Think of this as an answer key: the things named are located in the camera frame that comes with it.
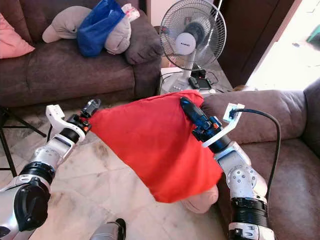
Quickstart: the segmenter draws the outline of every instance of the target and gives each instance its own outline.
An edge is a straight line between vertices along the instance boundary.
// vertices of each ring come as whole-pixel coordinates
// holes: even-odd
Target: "tile floor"
[[[81,105],[75,99],[60,104],[67,117]],[[48,131],[45,105],[18,108],[15,112],[45,133]],[[45,144],[44,138],[29,129],[5,129],[5,134],[17,172],[33,151]],[[4,167],[7,159],[1,147],[0,167]],[[0,171],[0,188],[11,179],[9,172]],[[58,169],[51,185],[48,219],[31,240],[88,240],[100,224],[117,217],[127,222],[128,240],[226,239],[215,205],[206,214],[194,214],[179,202],[156,202],[131,168],[89,133]]]

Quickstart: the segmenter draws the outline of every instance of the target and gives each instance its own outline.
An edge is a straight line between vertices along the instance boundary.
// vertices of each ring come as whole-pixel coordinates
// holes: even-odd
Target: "pink pillow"
[[[0,59],[20,57],[35,50],[23,40],[0,13]]]

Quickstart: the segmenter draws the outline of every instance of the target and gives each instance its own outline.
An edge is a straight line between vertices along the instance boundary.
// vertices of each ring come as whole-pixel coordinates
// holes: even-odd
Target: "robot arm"
[[[235,128],[241,116],[241,113],[236,113],[230,117],[230,111],[244,106],[230,103],[223,117],[229,125],[222,128],[216,117],[207,117],[189,99],[182,97],[180,104],[196,125],[193,135],[214,153],[214,159],[226,176],[232,206],[229,240],[275,240],[274,231],[268,225],[266,181],[252,168],[241,147],[226,135]]]
[[[46,116],[53,128],[60,131],[46,145],[35,150],[21,173],[0,189],[0,239],[26,240],[47,219],[50,185],[56,171],[75,145],[85,139],[91,129],[88,122],[99,108],[100,100],[91,100],[64,121],[59,105],[46,107]]]

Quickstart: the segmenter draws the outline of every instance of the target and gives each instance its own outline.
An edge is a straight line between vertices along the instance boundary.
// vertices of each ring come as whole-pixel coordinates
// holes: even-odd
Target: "red fabric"
[[[192,135],[180,98],[197,106],[193,90],[149,97],[98,111],[92,131],[129,165],[158,202],[172,203],[217,184],[222,170],[213,153]]]

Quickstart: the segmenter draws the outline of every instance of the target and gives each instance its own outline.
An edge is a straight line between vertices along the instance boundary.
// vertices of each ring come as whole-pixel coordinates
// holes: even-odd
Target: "white fan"
[[[159,32],[161,46],[168,60],[183,69],[162,84],[165,93],[190,88],[192,70],[205,68],[220,56],[227,35],[219,11],[221,3],[216,8],[206,0],[181,0],[164,15]]]

